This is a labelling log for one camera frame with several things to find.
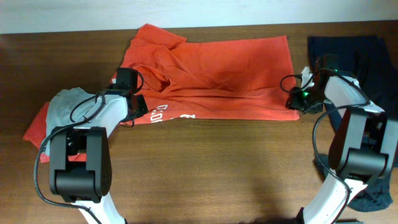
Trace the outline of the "red printed t-shirt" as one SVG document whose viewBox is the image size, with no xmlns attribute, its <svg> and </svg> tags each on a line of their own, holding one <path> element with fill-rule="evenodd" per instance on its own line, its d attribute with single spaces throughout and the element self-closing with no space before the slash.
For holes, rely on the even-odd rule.
<svg viewBox="0 0 398 224">
<path fill-rule="evenodd" d="M 295 121 L 286 107 L 295 86 L 286 36 L 191 43 L 146 24 L 122 67 L 137 70 L 150 124 L 176 118 Z"/>
</svg>

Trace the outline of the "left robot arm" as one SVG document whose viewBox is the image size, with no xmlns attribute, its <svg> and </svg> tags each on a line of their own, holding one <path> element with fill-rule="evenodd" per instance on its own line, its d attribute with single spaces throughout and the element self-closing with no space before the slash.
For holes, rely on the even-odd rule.
<svg viewBox="0 0 398 224">
<path fill-rule="evenodd" d="M 148 109 L 140 90 L 143 75 L 119 68 L 109 87 L 78 103 L 70 124 L 57 126 L 47 139 L 49 188 L 62 198 L 59 207 L 79 210 L 88 223 L 125 223 L 112 200 L 112 166 L 108 138 L 121 123 L 134 121 Z"/>
</svg>

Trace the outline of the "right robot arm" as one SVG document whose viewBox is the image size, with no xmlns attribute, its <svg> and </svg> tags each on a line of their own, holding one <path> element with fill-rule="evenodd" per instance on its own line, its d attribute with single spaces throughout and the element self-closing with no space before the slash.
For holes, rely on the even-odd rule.
<svg viewBox="0 0 398 224">
<path fill-rule="evenodd" d="M 397 148 L 397 120 L 362 91 L 350 72 L 339 69 L 337 55 L 318 59 L 316 70 L 304 68 L 301 86 L 288 91 L 286 107 L 303 113 L 319 113 L 312 131 L 332 113 L 341 116 L 323 164 L 327 176 L 317 196 L 298 212 L 296 223 L 336 223 L 352 199 L 374 183 L 387 177 L 393 168 Z"/>
</svg>

